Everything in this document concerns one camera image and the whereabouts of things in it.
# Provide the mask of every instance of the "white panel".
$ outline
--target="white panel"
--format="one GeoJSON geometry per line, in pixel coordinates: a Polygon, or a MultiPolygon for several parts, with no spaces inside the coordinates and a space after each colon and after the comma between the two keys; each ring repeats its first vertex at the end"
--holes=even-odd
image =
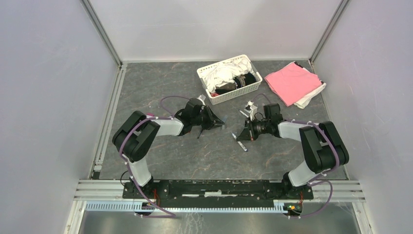
{"type": "Polygon", "coordinates": [[[411,233],[413,1],[350,1],[316,60],[376,234],[411,233]]]}
{"type": "Polygon", "coordinates": [[[123,60],[308,58],[340,0],[92,0],[123,60]]]}
{"type": "Polygon", "coordinates": [[[117,67],[80,1],[0,7],[0,233],[62,233],[117,67]]]}

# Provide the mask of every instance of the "purple cable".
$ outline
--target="purple cable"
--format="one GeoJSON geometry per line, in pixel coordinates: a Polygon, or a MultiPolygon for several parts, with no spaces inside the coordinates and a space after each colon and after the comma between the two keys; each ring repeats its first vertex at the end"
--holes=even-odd
{"type": "Polygon", "coordinates": [[[189,98],[187,98],[187,97],[177,96],[177,95],[166,96],[166,97],[162,98],[162,99],[159,101],[159,104],[161,105],[162,108],[164,108],[164,109],[165,109],[167,112],[169,112],[169,114],[171,114],[172,116],[174,115],[174,113],[173,113],[172,111],[170,111],[170,109],[166,108],[166,107],[162,104],[162,101],[165,100],[165,99],[167,99],[167,98],[185,98],[185,99],[189,100],[189,98]]]}
{"type": "MultiPolygon", "coordinates": [[[[340,166],[340,159],[338,157],[336,149],[334,148],[334,146],[331,143],[330,139],[328,139],[326,134],[323,132],[323,130],[318,125],[316,125],[315,123],[309,122],[309,121],[307,121],[307,122],[306,121],[298,121],[298,120],[294,120],[294,119],[286,119],[286,121],[292,122],[292,123],[300,123],[300,124],[311,125],[311,126],[315,127],[315,129],[317,129],[317,131],[321,134],[321,136],[327,142],[328,146],[330,146],[330,149],[333,152],[334,158],[336,159],[336,164],[334,165],[334,167],[332,169],[330,169],[328,171],[325,171],[324,174],[333,172],[340,166]]],[[[330,185],[330,195],[328,196],[327,201],[325,202],[323,207],[321,207],[318,211],[315,211],[315,212],[312,212],[310,214],[306,214],[306,215],[303,215],[303,216],[300,215],[297,218],[305,218],[305,217],[310,217],[310,216],[313,216],[313,215],[317,215],[318,213],[323,211],[327,207],[327,205],[330,203],[331,197],[333,196],[333,184],[328,180],[323,180],[323,181],[319,181],[317,183],[312,183],[314,180],[318,179],[321,175],[322,175],[321,173],[316,175],[314,178],[312,178],[311,180],[308,181],[307,185],[310,186],[310,187],[313,187],[313,186],[316,186],[316,185],[319,185],[319,184],[322,184],[322,183],[328,183],[330,185]]]]}
{"type": "Polygon", "coordinates": [[[265,95],[265,94],[257,94],[257,95],[255,95],[255,97],[252,99],[252,102],[254,102],[254,100],[259,96],[259,95],[262,95],[262,96],[264,96],[264,98],[266,98],[267,99],[267,101],[268,101],[268,103],[271,103],[271,101],[270,101],[270,99],[267,97],[267,95],[265,95]]]}
{"type": "MultiPolygon", "coordinates": [[[[132,136],[132,134],[136,131],[136,129],[138,129],[142,124],[144,124],[145,122],[148,122],[151,119],[171,119],[170,117],[148,117],[144,120],[142,120],[141,122],[139,122],[136,126],[134,126],[132,128],[132,130],[128,133],[128,135],[126,135],[125,140],[122,142],[122,145],[120,146],[119,149],[119,156],[121,157],[121,159],[123,159],[127,164],[126,167],[128,168],[129,174],[132,175],[131,172],[131,167],[129,166],[128,160],[123,157],[122,153],[123,153],[123,149],[125,148],[126,142],[129,140],[129,138],[132,136]]],[[[158,205],[156,205],[155,203],[153,203],[141,190],[141,188],[139,187],[138,181],[136,181],[136,178],[134,176],[132,176],[132,180],[135,184],[135,186],[138,188],[138,191],[140,192],[140,194],[142,195],[142,197],[148,201],[152,206],[154,206],[155,208],[169,214],[169,215],[160,215],[160,216],[143,216],[145,218],[175,218],[176,215],[172,212],[169,212],[161,207],[159,207],[158,205]]]]}

